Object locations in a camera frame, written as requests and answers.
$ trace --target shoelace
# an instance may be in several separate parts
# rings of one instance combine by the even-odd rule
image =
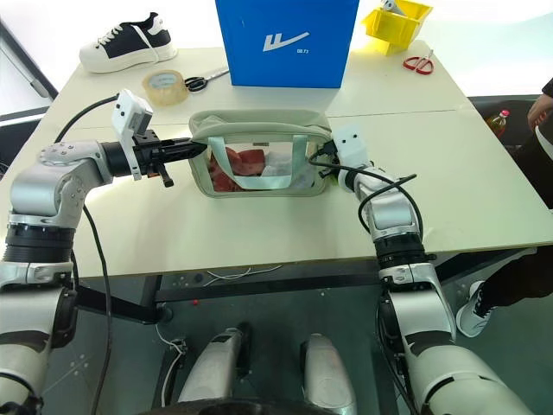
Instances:
[[[476,304],[474,305],[474,314],[480,318],[488,318],[490,316],[490,313],[495,310],[495,307],[491,307],[486,310],[486,312],[482,312],[484,310],[481,310],[480,307],[482,306],[482,290],[478,290],[478,299],[476,300]]]
[[[152,56],[154,57],[154,60],[152,61],[152,63],[156,64],[157,62],[159,62],[159,55],[157,54],[156,50],[152,47],[152,45],[149,43],[146,35],[138,27],[133,25],[131,25],[131,27],[138,33],[138,35],[143,40],[143,42],[146,43],[146,46],[148,46],[148,49],[152,52]],[[98,49],[100,45],[105,45],[106,43],[111,42],[113,39],[115,39],[115,36],[117,36],[121,31],[123,31],[123,28],[117,25],[112,30],[107,32],[103,37],[98,38],[98,41],[96,43],[96,49]]]
[[[154,61],[152,62],[152,64],[156,64],[157,62],[159,62],[159,55],[157,54],[156,50],[152,47],[152,45],[149,43],[148,38],[143,33],[143,31],[136,26],[132,26],[132,28],[138,33],[138,35],[143,40],[143,42],[146,43],[146,45],[148,46],[148,49],[152,52],[154,56]]]
[[[123,28],[119,25],[114,27],[112,30],[107,32],[102,37],[98,38],[98,41],[96,42],[96,49],[100,47],[100,45],[105,45],[108,42],[111,42],[113,39],[115,39],[115,36],[119,34],[119,32],[123,31]]]

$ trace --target white shoe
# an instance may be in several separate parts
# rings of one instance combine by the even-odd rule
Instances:
[[[457,328],[466,337],[479,335],[490,321],[494,309],[479,310],[482,292],[480,286],[482,284],[484,284],[484,281],[476,281],[470,286],[468,303],[457,311],[457,317],[455,318]]]
[[[143,22],[124,22],[80,49],[79,58],[90,72],[116,72],[139,63],[157,63],[176,56],[169,32],[157,13]]]

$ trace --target orange bottle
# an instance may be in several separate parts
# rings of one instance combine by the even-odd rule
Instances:
[[[500,138],[505,132],[505,126],[507,125],[507,117],[509,117],[509,114],[508,110],[503,110],[499,113],[499,115],[492,115],[486,120],[486,124],[492,129],[493,134],[495,134],[497,138]]]

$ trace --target tape roll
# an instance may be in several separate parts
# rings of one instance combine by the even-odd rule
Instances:
[[[148,75],[142,81],[142,86],[150,103],[169,106],[184,101],[188,89],[184,86],[182,75],[176,71],[164,70]]]

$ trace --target black-handled scissors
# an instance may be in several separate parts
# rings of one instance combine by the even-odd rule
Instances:
[[[197,93],[198,91],[201,91],[207,86],[207,82],[209,82],[210,80],[214,80],[219,76],[223,76],[225,73],[228,73],[228,72],[229,72],[229,69],[227,67],[222,71],[219,71],[217,73],[214,73],[213,75],[208,76],[207,78],[204,78],[203,76],[193,76],[192,78],[186,78],[184,80],[184,86],[191,93]]]

